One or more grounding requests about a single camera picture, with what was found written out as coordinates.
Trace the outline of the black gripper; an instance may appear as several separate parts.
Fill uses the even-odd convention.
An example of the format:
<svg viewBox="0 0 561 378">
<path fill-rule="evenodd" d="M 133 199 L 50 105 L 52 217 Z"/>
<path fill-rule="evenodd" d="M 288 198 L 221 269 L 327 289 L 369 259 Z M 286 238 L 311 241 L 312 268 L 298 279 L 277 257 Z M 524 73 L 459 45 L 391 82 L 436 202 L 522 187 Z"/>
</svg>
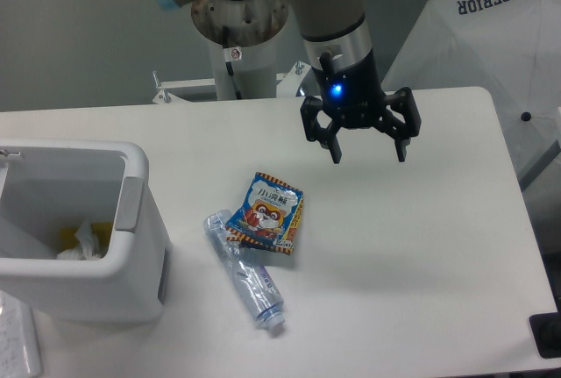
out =
<svg viewBox="0 0 561 378">
<path fill-rule="evenodd" d="M 373 52 L 361 61 L 337 68 L 338 58 L 327 50 L 318 60 L 320 67 L 313 72 L 320 96 L 306 96 L 300 113 L 307 141 L 317 141 L 330 152 L 334 164 L 341 161 L 342 151 L 337 139 L 341 128 L 375 128 L 394 140 L 399 162 L 407 156 L 407 146 L 421 129 L 421 116 L 409 87 L 386 95 L 380 86 Z M 318 114 L 330 119 L 322 127 Z"/>
</svg>

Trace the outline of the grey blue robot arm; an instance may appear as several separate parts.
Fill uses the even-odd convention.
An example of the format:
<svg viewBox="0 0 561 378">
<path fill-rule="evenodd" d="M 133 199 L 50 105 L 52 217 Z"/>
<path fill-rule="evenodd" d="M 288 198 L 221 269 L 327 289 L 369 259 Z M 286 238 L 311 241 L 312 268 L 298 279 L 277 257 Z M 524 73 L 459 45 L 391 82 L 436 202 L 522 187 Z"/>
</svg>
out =
<svg viewBox="0 0 561 378">
<path fill-rule="evenodd" d="M 383 91 L 376 72 L 371 35 L 362 0 L 157 0 L 165 9 L 191 8 L 199 31 L 225 51 L 231 66 L 247 46 L 270 40 L 288 14 L 296 19 L 319 96 L 303 100 L 306 138 L 339 161 L 341 129 L 383 132 L 404 160 L 422 120 L 412 91 Z"/>
</svg>

